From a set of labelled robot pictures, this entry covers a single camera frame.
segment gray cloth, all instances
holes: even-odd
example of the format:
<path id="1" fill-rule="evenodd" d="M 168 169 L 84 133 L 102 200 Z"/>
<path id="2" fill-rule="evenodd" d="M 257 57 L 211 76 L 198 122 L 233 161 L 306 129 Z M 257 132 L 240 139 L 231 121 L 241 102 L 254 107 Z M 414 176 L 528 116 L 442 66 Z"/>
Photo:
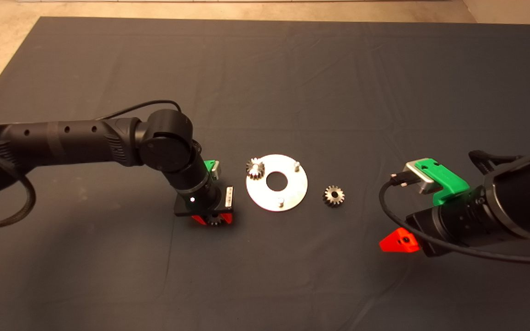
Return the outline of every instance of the gray cloth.
<path id="1" fill-rule="evenodd" d="M 377 201 L 406 161 L 476 186 L 469 150 L 530 153 L 530 26 L 43 17 L 0 76 L 0 122 L 157 98 L 223 164 L 234 225 L 176 218 L 147 167 L 37 168 L 34 211 L 0 229 L 0 330 L 530 330 L 530 266 L 382 253 L 396 226 Z M 308 175 L 288 212 L 244 186 L 246 161 L 273 153 Z M 341 208 L 322 202 L 331 184 Z M 431 206 L 393 191 L 403 217 Z M 23 199 L 0 193 L 0 218 Z"/>

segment small metal gear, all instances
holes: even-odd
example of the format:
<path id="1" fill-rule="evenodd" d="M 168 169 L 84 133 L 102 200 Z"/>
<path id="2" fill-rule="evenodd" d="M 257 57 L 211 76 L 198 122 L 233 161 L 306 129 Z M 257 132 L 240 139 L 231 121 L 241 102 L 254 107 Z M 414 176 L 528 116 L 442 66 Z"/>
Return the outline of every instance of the small metal gear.
<path id="1" fill-rule="evenodd" d="M 222 223 L 223 223 L 223 220 L 221 220 L 221 218 L 209 217 L 208 220 L 206 221 L 206 224 L 208 224 L 209 226 L 219 226 Z"/>
<path id="2" fill-rule="evenodd" d="M 328 186 L 322 196 L 329 207 L 339 207 L 345 201 L 345 193 L 338 186 Z"/>
<path id="3" fill-rule="evenodd" d="M 261 179 L 265 173 L 265 165 L 256 157 L 247 162 L 247 176 L 251 179 Z"/>

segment circular metal plate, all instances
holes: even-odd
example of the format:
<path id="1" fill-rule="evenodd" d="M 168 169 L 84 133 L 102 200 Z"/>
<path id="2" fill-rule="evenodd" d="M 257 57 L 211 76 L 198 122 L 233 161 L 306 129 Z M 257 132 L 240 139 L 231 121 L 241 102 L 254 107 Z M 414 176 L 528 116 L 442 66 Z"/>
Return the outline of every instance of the circular metal plate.
<path id="1" fill-rule="evenodd" d="M 271 154 L 259 159 L 265 165 L 265 173 L 254 180 L 247 176 L 247 191 L 251 199 L 263 209 L 284 211 L 296 207 L 305 197 L 308 178 L 304 168 L 296 160 L 281 154 Z M 273 191 L 267 186 L 267 176 L 272 172 L 281 172 L 288 179 L 288 186 L 281 191 Z"/>

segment green 3d-printed part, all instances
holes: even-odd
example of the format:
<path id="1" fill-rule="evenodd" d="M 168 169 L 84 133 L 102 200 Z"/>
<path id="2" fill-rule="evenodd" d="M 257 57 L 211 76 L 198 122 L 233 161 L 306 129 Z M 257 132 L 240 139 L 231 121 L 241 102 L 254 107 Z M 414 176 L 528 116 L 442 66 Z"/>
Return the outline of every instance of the green 3d-printed part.
<path id="1" fill-rule="evenodd" d="M 433 205 L 443 205 L 448 199 L 469 190 L 465 180 L 433 159 L 420 160 L 415 167 L 443 187 L 433 195 Z"/>
<path id="2" fill-rule="evenodd" d="M 207 160 L 207 161 L 204 161 L 204 164 L 206 165 L 206 169 L 208 169 L 208 172 L 212 172 L 212 168 L 214 168 L 214 164 L 216 164 L 216 160 Z"/>

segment center hole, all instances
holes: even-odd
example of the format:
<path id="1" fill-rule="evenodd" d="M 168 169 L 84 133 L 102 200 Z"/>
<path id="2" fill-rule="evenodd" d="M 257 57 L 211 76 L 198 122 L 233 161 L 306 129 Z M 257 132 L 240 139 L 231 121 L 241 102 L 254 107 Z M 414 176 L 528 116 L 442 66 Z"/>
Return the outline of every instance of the center hole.
<path id="1" fill-rule="evenodd" d="M 267 176 L 267 186 L 273 191 L 281 191 L 288 186 L 288 179 L 281 172 L 272 172 Z"/>

